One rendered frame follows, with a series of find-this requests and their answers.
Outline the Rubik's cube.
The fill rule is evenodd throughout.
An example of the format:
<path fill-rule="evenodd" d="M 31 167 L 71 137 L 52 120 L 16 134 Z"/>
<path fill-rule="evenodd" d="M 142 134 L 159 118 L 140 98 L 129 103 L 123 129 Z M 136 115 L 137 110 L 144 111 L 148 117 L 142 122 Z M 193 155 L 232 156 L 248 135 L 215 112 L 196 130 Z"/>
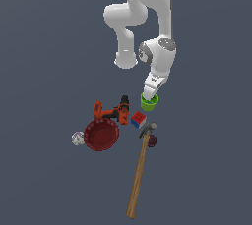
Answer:
<path fill-rule="evenodd" d="M 137 111 L 131 117 L 131 124 L 137 129 L 141 129 L 146 124 L 146 121 L 147 121 L 147 117 L 139 111 Z"/>

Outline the orange power drill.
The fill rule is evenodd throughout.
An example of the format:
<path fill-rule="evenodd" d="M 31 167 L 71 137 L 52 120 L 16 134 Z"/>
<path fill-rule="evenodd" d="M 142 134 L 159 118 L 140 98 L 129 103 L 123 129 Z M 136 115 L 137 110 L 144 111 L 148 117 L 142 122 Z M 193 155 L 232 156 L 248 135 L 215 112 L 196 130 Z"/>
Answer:
<path fill-rule="evenodd" d="M 94 104 L 94 118 L 116 118 L 121 125 L 128 124 L 129 116 L 129 99 L 127 95 L 121 97 L 120 104 L 117 107 L 114 107 L 112 110 L 102 110 L 101 103 L 96 101 Z"/>

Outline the green cup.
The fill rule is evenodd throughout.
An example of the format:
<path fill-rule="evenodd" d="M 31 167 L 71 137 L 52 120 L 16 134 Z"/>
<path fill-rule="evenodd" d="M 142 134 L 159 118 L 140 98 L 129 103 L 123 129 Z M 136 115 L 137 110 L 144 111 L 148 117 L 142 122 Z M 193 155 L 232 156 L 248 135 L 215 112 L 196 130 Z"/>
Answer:
<path fill-rule="evenodd" d="M 145 111 L 153 111 L 158 104 L 158 96 L 155 94 L 153 98 L 147 100 L 144 96 L 141 96 L 141 107 Z"/>

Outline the white purple small ball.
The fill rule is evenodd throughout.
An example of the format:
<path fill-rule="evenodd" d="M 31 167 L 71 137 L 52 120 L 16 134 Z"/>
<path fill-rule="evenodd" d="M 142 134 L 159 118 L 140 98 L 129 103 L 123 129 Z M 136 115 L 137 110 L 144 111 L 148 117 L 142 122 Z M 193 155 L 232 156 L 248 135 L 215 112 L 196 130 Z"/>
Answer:
<path fill-rule="evenodd" d="M 72 144 L 74 145 L 83 145 L 84 142 L 84 133 L 76 132 L 72 135 Z"/>

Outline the red bowl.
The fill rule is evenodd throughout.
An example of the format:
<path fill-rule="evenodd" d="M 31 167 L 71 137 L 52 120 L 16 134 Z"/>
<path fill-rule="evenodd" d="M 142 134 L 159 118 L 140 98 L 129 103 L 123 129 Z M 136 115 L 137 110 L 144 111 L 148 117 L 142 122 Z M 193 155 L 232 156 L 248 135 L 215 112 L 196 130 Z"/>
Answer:
<path fill-rule="evenodd" d="M 85 128 L 84 142 L 87 147 L 95 151 L 111 148 L 119 137 L 116 123 L 107 118 L 94 119 Z"/>

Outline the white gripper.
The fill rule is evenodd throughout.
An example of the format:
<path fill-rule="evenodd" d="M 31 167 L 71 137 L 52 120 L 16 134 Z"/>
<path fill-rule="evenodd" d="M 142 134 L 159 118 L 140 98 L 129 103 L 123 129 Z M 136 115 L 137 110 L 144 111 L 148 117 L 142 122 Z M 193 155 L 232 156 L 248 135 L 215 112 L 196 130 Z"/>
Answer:
<path fill-rule="evenodd" d="M 144 92 L 143 97 L 146 100 L 151 100 L 158 89 L 166 83 L 168 76 L 154 76 L 152 72 L 149 72 L 145 82 L 144 82 Z"/>

